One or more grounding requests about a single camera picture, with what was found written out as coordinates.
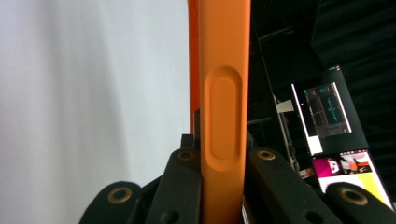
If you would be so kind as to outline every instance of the white wall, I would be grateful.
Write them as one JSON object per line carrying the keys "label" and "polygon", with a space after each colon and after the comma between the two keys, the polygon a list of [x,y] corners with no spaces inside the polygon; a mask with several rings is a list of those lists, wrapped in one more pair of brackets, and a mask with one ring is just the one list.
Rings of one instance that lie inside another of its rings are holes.
{"label": "white wall", "polygon": [[0,0],[0,222],[78,223],[189,131],[185,0]]}

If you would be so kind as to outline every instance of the dark background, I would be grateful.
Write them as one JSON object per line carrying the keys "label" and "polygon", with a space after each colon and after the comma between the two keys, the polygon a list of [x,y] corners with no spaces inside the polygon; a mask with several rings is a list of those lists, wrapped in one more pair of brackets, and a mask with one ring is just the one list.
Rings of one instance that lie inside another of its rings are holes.
{"label": "dark background", "polygon": [[[395,202],[396,1],[252,0],[251,10],[262,55],[257,48],[250,53],[248,119],[274,113],[268,90],[288,100],[290,83],[340,65],[377,171]],[[304,169],[309,156],[295,116],[286,113],[286,120]],[[259,145],[280,147],[273,122],[249,130]]]}

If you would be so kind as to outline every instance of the white backdrop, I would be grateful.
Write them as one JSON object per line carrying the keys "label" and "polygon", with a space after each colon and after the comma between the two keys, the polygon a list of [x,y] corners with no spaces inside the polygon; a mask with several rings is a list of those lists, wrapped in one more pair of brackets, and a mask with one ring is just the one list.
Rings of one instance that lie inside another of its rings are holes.
{"label": "white backdrop", "polygon": [[78,223],[189,131],[187,1],[0,0],[0,222]]}

